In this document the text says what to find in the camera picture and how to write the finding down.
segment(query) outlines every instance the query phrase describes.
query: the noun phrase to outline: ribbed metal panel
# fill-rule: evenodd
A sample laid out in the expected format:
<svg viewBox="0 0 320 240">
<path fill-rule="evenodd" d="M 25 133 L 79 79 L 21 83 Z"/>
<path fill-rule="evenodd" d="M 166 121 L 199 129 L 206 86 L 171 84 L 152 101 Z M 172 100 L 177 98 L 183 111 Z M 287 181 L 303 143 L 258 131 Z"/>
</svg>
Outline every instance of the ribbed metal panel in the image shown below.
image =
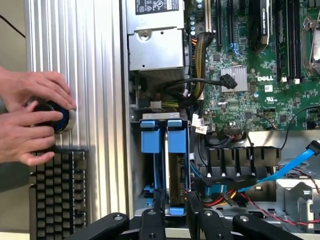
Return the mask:
<svg viewBox="0 0 320 240">
<path fill-rule="evenodd" d="M 28 69 L 62 73 L 76 99 L 75 127 L 57 136 L 56 144 L 89 149 L 91 222 L 111 212 L 133 212 L 126 188 L 131 171 L 120 7 L 119 0 L 25 0 Z"/>
</svg>

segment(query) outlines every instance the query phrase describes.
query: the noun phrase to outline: hand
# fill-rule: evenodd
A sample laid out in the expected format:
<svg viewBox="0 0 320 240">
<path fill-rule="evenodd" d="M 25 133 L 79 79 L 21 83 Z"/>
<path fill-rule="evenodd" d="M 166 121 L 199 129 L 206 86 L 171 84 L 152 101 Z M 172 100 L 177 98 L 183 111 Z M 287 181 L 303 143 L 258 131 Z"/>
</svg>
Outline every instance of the hand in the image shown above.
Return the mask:
<svg viewBox="0 0 320 240">
<path fill-rule="evenodd" d="M 32 154 L 46 150 L 55 143 L 54 129 L 30 125 L 59 121 L 63 115 L 57 111 L 33 112 L 37 104 L 34 101 L 23 110 L 0 115 L 0 163 L 20 161 L 33 166 L 44 164 L 54 157 L 54 152 L 41 156 Z"/>
<path fill-rule="evenodd" d="M 8 112 L 22 110 L 31 97 L 51 100 L 64 109 L 76 108 L 70 89 L 57 72 L 13 72 L 0 67 L 0 96 Z"/>
</svg>

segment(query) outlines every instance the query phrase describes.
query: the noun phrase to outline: green circuit board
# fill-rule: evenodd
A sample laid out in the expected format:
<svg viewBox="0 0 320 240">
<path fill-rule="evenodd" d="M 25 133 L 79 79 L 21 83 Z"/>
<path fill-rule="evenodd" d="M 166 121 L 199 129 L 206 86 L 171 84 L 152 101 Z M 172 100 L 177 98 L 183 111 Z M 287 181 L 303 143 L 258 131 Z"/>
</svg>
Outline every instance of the green circuit board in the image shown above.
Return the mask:
<svg viewBox="0 0 320 240">
<path fill-rule="evenodd" d="M 281 60 L 281 73 L 285 73 L 288 68 L 288 38 L 286 10 L 282 9 L 283 23 L 279 25 L 280 32 L 283 33 L 283 41 L 280 50 L 276 46 L 276 32 L 273 7 L 270 12 L 272 26 L 268 47 L 260 54 L 255 54 L 249 47 L 249 1 L 247 1 L 245 11 L 239 10 L 239 0 L 234 0 L 234 41 L 238 43 L 240 55 L 230 51 L 230 41 L 227 37 L 228 30 L 228 10 L 227 0 L 221 0 L 221 25 L 222 43 L 221 48 L 217 47 L 216 39 L 207 48 L 206 52 L 206 78 L 217 80 L 223 69 L 239 67 L 243 70 L 246 67 L 246 90 L 223 92 L 222 88 L 214 85 L 206 85 L 204 89 L 204 122 L 212 131 L 220 131 L 225 127 L 244 128 L 246 118 L 250 118 L 247 127 L 250 131 L 264 131 L 270 125 L 253 114 L 260 114 L 272 121 L 279 131 L 287 129 L 289 121 L 299 110 L 312 105 L 320 104 L 319 75 L 317 73 L 310 77 L 305 77 L 301 83 L 293 81 L 278 81 L 277 53 L 282 51 L 284 59 Z M 212 25 L 215 26 L 216 10 L 212 6 Z M 302 28 L 306 16 L 312 15 L 317 18 L 319 8 L 308 8 L 305 2 L 300 4 L 300 26 Z M 204 29 L 204 22 L 195 19 L 195 31 L 201 32 Z M 311 42 L 309 41 L 305 49 L 310 52 Z M 310 128 L 307 122 L 315 123 Z M 320 110 L 302 112 L 296 118 L 292 126 L 293 130 L 315 129 L 320 122 Z"/>
</svg>

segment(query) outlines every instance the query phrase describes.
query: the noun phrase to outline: motherboard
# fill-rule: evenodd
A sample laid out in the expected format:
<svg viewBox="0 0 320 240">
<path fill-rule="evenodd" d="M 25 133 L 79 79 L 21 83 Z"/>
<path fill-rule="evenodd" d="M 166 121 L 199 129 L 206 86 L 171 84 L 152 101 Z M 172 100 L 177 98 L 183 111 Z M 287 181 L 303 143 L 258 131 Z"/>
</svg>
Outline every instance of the motherboard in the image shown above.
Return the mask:
<svg viewBox="0 0 320 240">
<path fill-rule="evenodd" d="M 319 1 L 270 0 L 262 8 L 269 19 L 268 44 L 260 52 L 252 48 L 250 19 L 252 12 L 260 9 L 250 2 L 211 1 L 215 38 L 206 49 L 205 78 L 216 81 L 230 74 L 238 84 L 235 89 L 206 84 L 203 118 L 211 131 L 226 127 L 243 130 L 246 119 L 250 131 L 270 130 L 270 124 L 255 114 L 268 118 L 277 130 L 283 131 L 298 111 L 320 103 L 319 73 L 309 63 L 311 54 L 320 52 L 314 42 Z M 188 25 L 191 37 L 197 37 L 208 27 L 200 12 L 206 7 L 205 0 L 193 0 L 191 5 Z M 319 124 L 320 109 L 316 108 L 301 112 L 291 128 L 317 129 Z"/>
</svg>

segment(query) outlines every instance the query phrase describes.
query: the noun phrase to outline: round knob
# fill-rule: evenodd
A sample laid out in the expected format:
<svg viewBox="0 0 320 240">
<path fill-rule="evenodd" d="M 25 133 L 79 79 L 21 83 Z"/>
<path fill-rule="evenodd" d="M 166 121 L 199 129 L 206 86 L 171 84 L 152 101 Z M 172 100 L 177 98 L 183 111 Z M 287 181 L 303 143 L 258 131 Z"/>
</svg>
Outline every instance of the round knob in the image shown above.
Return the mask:
<svg viewBox="0 0 320 240">
<path fill-rule="evenodd" d="M 37 126 L 49 126 L 54 129 L 54 133 L 58 134 L 62 131 L 68 131 L 75 124 L 75 112 L 66 110 L 53 101 L 41 102 L 35 108 L 35 112 L 56 111 L 62 113 L 63 117 L 59 121 L 48 121 L 37 124 Z"/>
</svg>

